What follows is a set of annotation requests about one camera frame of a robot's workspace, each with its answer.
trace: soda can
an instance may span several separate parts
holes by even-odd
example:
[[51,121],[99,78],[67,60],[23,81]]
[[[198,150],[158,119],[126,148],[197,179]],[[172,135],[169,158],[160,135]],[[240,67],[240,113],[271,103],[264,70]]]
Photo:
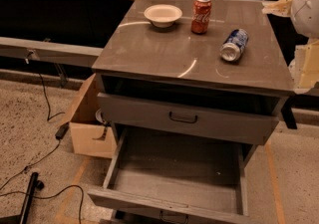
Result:
[[196,34],[207,32],[211,11],[211,0],[194,0],[192,6],[191,31]]
[[220,48],[221,58],[229,62],[237,61],[242,55],[247,42],[247,32],[243,29],[235,29]]

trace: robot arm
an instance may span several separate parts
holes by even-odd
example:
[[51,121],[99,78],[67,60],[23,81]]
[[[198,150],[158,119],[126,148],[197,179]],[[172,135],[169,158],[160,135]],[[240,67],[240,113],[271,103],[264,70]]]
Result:
[[319,38],[319,0],[278,0],[265,3],[262,12],[290,17],[297,33]]
[[319,0],[292,0],[290,18],[299,34],[319,38]]

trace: bowl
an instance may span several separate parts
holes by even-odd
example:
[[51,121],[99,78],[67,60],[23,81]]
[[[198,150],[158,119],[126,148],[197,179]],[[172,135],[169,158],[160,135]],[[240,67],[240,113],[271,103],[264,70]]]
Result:
[[154,5],[149,7],[144,15],[159,28],[170,27],[176,20],[178,20],[182,12],[178,7],[173,5]]

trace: closed drawer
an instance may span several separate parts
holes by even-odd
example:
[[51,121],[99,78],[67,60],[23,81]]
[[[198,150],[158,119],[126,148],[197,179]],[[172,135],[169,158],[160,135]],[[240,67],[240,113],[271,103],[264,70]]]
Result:
[[242,166],[240,143],[130,127],[104,187],[89,195],[96,205],[168,222],[255,223],[246,216]]
[[98,95],[113,123],[263,145],[278,124],[267,115],[192,107],[118,95]]

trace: cabinet top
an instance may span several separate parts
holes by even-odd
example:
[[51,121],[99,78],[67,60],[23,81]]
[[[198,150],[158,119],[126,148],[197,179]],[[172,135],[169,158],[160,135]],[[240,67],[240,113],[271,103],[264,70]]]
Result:
[[[193,0],[136,0],[93,65],[95,72],[237,92],[292,95],[293,82],[260,1],[212,0],[207,33],[190,31]],[[148,22],[144,11],[156,4],[181,9],[168,29]],[[237,63],[220,58],[234,29],[248,33]]]

